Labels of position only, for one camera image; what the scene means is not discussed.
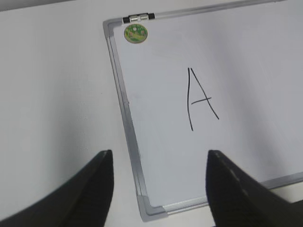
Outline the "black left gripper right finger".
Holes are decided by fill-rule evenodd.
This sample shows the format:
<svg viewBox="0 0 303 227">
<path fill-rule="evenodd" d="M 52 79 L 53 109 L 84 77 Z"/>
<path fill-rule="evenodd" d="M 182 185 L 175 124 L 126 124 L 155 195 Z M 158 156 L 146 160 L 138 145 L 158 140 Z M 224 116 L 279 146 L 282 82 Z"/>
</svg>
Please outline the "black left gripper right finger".
<svg viewBox="0 0 303 227">
<path fill-rule="evenodd" d="M 258 183 L 224 153 L 210 150 L 206 195 L 217 227 L 301 227 L 303 202 L 289 203 Z"/>
</svg>

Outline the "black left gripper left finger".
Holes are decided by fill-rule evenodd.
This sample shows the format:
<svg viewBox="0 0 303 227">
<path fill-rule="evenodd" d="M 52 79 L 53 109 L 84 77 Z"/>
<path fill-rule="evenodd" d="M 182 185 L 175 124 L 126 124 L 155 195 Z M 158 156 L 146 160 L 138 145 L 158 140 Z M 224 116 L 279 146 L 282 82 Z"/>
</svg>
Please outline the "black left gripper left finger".
<svg viewBox="0 0 303 227">
<path fill-rule="evenodd" d="M 74 177 L 30 207 L 2 220 L 2 227 L 102 227 L 114 191 L 111 150 L 99 152 Z"/>
</svg>

